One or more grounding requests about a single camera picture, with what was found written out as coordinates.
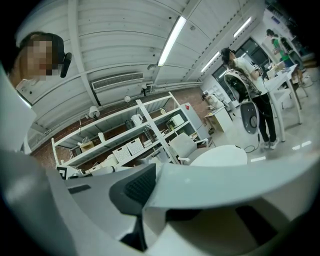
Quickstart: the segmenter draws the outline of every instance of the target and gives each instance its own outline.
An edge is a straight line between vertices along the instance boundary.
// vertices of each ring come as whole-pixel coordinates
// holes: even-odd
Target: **cardboard box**
[[[84,143],[80,146],[80,149],[81,149],[81,152],[86,152],[88,151],[89,149],[92,149],[94,147],[94,143],[92,141],[89,141],[87,143]]]

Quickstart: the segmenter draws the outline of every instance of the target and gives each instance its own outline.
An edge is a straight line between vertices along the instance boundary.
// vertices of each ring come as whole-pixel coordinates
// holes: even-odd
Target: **lamp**
[[[233,34],[233,37],[235,38],[235,37],[241,32],[241,30],[243,30],[243,29],[245,28],[245,26],[248,25],[248,23],[249,23],[250,21],[251,21],[251,17],[248,18],[248,19],[246,20],[246,22],[243,23],[243,25]]]
[[[178,19],[176,20],[173,29],[171,30],[171,33],[169,35],[168,40],[165,42],[164,48],[161,52],[160,59],[157,63],[158,66],[163,66],[167,60],[167,57],[171,51],[172,46],[174,46],[175,41],[178,38],[179,33],[181,32],[182,28],[186,24],[187,20],[179,16]]]
[[[219,54],[220,54],[220,52],[217,52],[217,53],[212,57],[212,59],[210,59],[209,62],[204,66],[204,68],[201,70],[201,72],[203,72],[203,71],[211,64],[211,62],[213,62],[214,59],[215,59],[216,57],[218,57]]]

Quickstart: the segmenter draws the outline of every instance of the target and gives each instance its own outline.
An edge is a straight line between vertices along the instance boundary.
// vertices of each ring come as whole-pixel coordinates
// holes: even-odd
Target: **white chair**
[[[197,148],[197,144],[203,142],[206,142],[206,147]],[[169,143],[169,145],[179,156],[178,160],[181,161],[182,165],[190,165],[198,156],[208,151],[208,144],[209,140],[207,138],[194,142],[184,132],[179,134]]]

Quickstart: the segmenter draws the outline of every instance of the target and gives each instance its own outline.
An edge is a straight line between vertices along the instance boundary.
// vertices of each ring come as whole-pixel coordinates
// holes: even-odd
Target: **white storage basket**
[[[130,141],[129,143],[126,144],[126,146],[128,147],[128,149],[132,155],[134,155],[144,149],[144,146],[142,145],[139,138],[136,138],[135,140]]]
[[[114,154],[115,158],[118,160],[119,163],[125,160],[126,158],[131,157],[131,154],[126,145],[119,147],[118,149],[112,151],[112,153]]]

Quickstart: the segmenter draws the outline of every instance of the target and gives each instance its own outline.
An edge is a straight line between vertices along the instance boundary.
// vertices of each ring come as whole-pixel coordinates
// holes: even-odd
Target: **refrigerator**
[[[207,128],[202,123],[201,119],[199,118],[191,104],[187,102],[185,104],[180,105],[180,107],[185,117],[190,121],[191,125],[196,130],[199,139],[203,140],[209,138],[210,135],[208,133]]]

